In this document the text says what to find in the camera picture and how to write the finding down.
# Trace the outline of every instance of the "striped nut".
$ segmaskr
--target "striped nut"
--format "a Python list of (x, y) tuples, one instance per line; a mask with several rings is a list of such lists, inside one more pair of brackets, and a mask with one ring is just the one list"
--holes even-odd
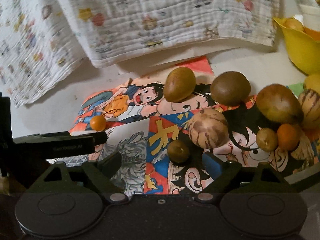
[(220, 147), (228, 142), (228, 123), (219, 111), (205, 108), (196, 113), (188, 122), (191, 141), (204, 149)]
[(306, 89), (299, 95), (299, 102), (304, 115), (301, 126), (305, 129), (320, 127), (320, 95)]

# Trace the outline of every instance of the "metal screw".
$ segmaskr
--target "metal screw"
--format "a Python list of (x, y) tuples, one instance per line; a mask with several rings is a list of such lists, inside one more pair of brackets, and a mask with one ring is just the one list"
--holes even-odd
[(201, 201), (211, 201), (213, 196), (210, 193), (200, 193), (198, 199)]
[(110, 199), (114, 202), (120, 202), (126, 199), (126, 195), (122, 193), (113, 193), (111, 194)]

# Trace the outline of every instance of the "small orange berry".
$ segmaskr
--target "small orange berry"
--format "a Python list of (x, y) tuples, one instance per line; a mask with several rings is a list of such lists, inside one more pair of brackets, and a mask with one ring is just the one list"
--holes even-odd
[(299, 143), (299, 131), (291, 124), (285, 123), (280, 125), (277, 130), (279, 147), (282, 150), (292, 151)]
[(106, 125), (107, 125), (107, 121), (101, 115), (94, 116), (90, 120), (90, 126), (95, 131), (103, 131), (103, 130), (105, 130)]

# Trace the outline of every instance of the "orange shirt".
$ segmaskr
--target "orange shirt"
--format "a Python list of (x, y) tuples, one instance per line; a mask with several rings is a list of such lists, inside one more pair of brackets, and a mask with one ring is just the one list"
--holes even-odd
[(116, 96), (106, 107), (103, 109), (107, 114), (113, 114), (114, 117), (118, 117), (128, 110), (127, 100), (128, 95)]

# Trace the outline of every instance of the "orange fruit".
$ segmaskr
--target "orange fruit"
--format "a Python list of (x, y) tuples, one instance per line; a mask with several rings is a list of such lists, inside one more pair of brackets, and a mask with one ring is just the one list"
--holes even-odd
[(287, 19), (284, 24), (284, 27), (287, 27), (288, 29), (295, 29), (301, 32), (304, 32), (304, 27), (302, 25), (301, 22), (299, 22), (297, 19), (295, 18), (289, 18)]
[(280, 125), (277, 130), (279, 147), (282, 150), (292, 151), (299, 143), (299, 130), (291, 124)]
[(101, 115), (96, 115), (91, 118), (90, 126), (95, 131), (103, 131), (105, 130), (107, 125), (106, 119)]

